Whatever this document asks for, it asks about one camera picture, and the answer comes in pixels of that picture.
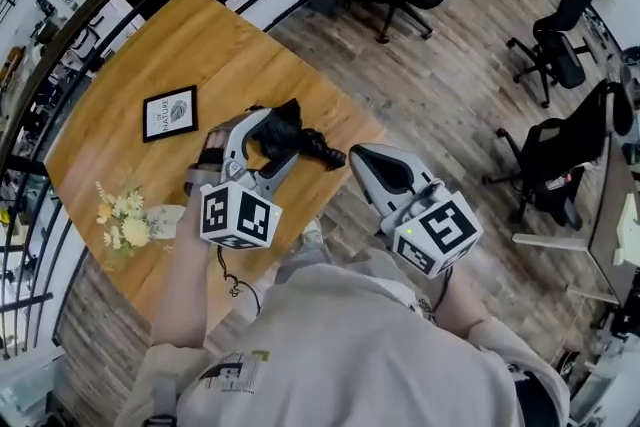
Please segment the person's left hand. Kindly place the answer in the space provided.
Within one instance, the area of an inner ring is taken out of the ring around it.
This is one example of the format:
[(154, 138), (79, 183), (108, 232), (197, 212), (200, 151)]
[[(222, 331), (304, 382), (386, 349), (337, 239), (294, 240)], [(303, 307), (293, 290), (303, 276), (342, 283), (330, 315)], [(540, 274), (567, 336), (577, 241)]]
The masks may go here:
[(212, 129), (206, 136), (203, 148), (197, 160), (199, 168), (215, 168), (223, 163), (227, 131), (222, 128)]

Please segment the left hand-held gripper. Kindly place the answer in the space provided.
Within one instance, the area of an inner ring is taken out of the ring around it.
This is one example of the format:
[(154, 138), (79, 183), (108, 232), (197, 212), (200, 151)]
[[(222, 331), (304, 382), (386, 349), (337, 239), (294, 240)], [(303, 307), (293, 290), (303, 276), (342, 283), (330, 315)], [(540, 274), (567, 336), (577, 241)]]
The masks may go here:
[[(247, 141), (267, 121), (271, 108), (247, 111), (220, 129), (228, 136), (224, 158), (248, 158)], [(259, 170), (224, 160), (215, 168), (199, 168), (200, 238), (232, 250), (271, 245), (282, 209), (273, 194), (297, 162), (297, 151), (285, 152)]]

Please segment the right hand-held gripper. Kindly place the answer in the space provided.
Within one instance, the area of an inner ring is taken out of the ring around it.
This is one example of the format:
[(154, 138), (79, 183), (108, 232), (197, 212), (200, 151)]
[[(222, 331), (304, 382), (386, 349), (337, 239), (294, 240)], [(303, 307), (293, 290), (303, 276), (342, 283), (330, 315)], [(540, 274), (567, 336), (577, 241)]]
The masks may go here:
[[(349, 163), (365, 199), (383, 218), (380, 229), (390, 251), (426, 277), (452, 269), (484, 233), (463, 195), (449, 191), (415, 154), (362, 143), (349, 150)], [(389, 214), (385, 188), (422, 187)]]

